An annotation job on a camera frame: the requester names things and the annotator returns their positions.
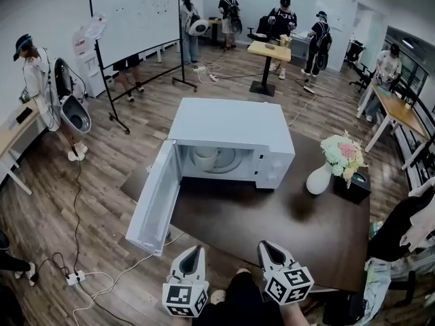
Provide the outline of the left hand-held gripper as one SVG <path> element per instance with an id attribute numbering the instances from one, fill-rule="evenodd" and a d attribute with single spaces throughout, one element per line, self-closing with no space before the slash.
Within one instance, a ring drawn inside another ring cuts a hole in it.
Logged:
<path id="1" fill-rule="evenodd" d="M 193 278 L 182 273 L 195 273 Z M 199 317 L 208 300 L 205 279 L 205 249 L 196 245 L 177 256 L 169 279 L 162 286 L 162 305 L 171 316 Z"/>

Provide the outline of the dark brown table white legs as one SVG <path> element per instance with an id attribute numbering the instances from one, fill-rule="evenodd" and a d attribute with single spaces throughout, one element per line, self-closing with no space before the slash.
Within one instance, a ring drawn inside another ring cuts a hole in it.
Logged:
<path id="1" fill-rule="evenodd" d="M 369 201 L 306 187 L 323 162 L 319 143 L 290 131 L 295 157 L 277 189 L 253 182 L 184 177 L 170 225 L 252 264 L 269 240 L 306 266 L 319 287 L 360 289 L 368 245 Z"/>

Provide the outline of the white water dispenser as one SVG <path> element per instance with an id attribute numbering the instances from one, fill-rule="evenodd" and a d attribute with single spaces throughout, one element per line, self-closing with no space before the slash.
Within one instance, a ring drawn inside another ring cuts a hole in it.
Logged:
<path id="1" fill-rule="evenodd" d="M 99 68 L 94 40 L 85 35 L 85 27 L 81 26 L 72 37 L 75 62 L 78 74 L 86 84 L 88 96 L 97 98 L 105 91 L 105 84 Z"/>

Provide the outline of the white microwave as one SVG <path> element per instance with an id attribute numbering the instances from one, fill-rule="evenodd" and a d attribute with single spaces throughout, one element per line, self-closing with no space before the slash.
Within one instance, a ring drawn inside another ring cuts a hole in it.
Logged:
<path id="1" fill-rule="evenodd" d="M 214 167 L 193 161 L 195 147 L 217 147 Z M 184 177 L 253 182 L 277 189 L 296 153 L 280 105 L 213 98 L 183 98 L 168 137 L 153 161 L 124 184 L 138 192 L 126 239 L 161 255 Z"/>

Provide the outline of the clear plastic bag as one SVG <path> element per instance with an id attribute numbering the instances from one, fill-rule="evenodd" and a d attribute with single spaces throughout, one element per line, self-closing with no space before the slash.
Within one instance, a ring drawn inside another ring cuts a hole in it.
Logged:
<path id="1" fill-rule="evenodd" d="M 98 40 L 101 38 L 106 26 L 107 26 L 107 18 L 105 14 L 96 13 L 90 19 L 90 22 L 86 27 L 85 36 L 93 40 Z"/>

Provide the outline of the whiteboard on black stand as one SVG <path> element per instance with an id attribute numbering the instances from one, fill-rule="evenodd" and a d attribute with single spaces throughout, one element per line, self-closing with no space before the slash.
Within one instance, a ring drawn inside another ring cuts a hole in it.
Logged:
<path id="1" fill-rule="evenodd" d="M 101 73 L 134 54 L 177 43 L 180 64 L 138 85 L 143 86 L 180 68 L 181 77 L 173 77 L 172 82 L 197 90 L 196 85 L 186 81 L 179 0 L 89 0 L 89 5 L 93 18 L 104 19 L 105 28 L 95 41 Z"/>

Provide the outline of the person's black clothing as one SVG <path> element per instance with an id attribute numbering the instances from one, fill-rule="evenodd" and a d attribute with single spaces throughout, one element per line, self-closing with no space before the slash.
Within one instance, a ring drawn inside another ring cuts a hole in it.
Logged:
<path id="1" fill-rule="evenodd" d="M 264 302 L 251 272 L 239 271 L 226 289 L 225 300 L 209 303 L 192 326 L 284 326 L 278 305 Z"/>

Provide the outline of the black tissue box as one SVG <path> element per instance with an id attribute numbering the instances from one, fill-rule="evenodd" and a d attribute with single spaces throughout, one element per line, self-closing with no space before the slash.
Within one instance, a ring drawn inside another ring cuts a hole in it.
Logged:
<path id="1" fill-rule="evenodd" d="M 371 194 L 370 176 L 365 168 L 353 174 L 349 187 L 342 177 L 334 177 L 333 180 L 334 193 L 352 203 L 360 204 Z"/>

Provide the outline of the light blue garment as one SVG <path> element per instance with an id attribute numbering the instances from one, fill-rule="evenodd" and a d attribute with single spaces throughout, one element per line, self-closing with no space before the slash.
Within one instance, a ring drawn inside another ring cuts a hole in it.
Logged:
<path id="1" fill-rule="evenodd" d="M 370 258 L 365 264 L 367 273 L 364 288 L 366 306 L 364 316 L 359 321 L 360 326 L 367 326 L 381 309 L 387 290 L 392 281 L 392 274 L 401 275 L 404 272 L 404 259 L 388 262 Z"/>

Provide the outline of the light wood standing table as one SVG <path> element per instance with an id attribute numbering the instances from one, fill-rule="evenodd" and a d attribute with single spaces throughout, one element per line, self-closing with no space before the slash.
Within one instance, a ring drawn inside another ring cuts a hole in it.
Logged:
<path id="1" fill-rule="evenodd" d="M 271 65 L 271 60 L 273 58 L 289 62 L 291 61 L 291 50 L 289 48 L 285 48 L 282 46 L 275 46 L 270 43 L 264 43 L 260 41 L 254 41 L 247 49 L 250 54 L 264 56 L 264 70 L 262 73 L 262 80 L 256 81 L 254 80 L 251 83 L 250 92 L 261 94 L 265 96 L 274 97 L 275 95 L 275 86 L 268 84 L 268 75 L 269 68 Z"/>

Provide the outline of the black swivel chair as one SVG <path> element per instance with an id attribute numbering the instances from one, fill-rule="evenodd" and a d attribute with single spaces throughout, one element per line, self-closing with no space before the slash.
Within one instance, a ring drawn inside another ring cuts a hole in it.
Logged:
<path id="1" fill-rule="evenodd" d="M 360 54 L 363 52 L 363 50 L 364 46 L 362 43 L 360 43 L 359 41 L 351 41 L 344 59 L 344 62 L 347 63 L 349 67 L 352 68 L 360 77 L 358 81 L 349 82 L 350 85 L 360 87 L 360 89 L 358 90 L 359 93 L 361 93 L 362 90 L 367 89 L 375 75 L 375 72 L 369 71 L 366 65 L 362 64 L 362 68 L 359 68 L 357 65 L 357 61 L 359 60 Z"/>

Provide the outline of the white cup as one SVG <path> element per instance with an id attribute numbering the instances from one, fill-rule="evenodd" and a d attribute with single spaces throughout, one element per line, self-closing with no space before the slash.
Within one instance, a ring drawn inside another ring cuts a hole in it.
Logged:
<path id="1" fill-rule="evenodd" d="M 211 170 L 218 158 L 217 147 L 195 147 L 193 149 L 193 161 L 201 170 Z"/>

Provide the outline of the white vase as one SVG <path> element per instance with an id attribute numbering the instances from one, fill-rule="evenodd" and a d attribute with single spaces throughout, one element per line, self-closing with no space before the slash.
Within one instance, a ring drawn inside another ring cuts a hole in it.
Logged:
<path id="1" fill-rule="evenodd" d="M 331 176 L 332 167 L 328 162 L 325 162 L 323 166 L 309 175 L 306 181 L 307 190 L 313 195 L 320 195 L 329 186 Z"/>

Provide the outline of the pastel flower bouquet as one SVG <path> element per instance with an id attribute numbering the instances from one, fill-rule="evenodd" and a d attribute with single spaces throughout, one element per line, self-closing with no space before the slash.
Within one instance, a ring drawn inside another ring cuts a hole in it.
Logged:
<path id="1" fill-rule="evenodd" d="M 364 161 L 360 141 L 352 139 L 346 130 L 322 140 L 320 147 L 326 162 L 331 165 L 332 174 L 345 180 L 347 189 L 351 186 L 353 175 L 360 168 L 368 166 Z"/>

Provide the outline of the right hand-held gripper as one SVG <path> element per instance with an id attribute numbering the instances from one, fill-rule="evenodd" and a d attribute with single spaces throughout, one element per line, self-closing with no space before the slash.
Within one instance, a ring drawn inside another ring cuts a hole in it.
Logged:
<path id="1" fill-rule="evenodd" d="M 307 267 L 295 263 L 292 254 L 269 240 L 257 246 L 258 259 L 266 280 L 265 292 L 280 306 L 303 301 L 313 287 Z M 271 264 L 290 266 L 271 270 Z"/>

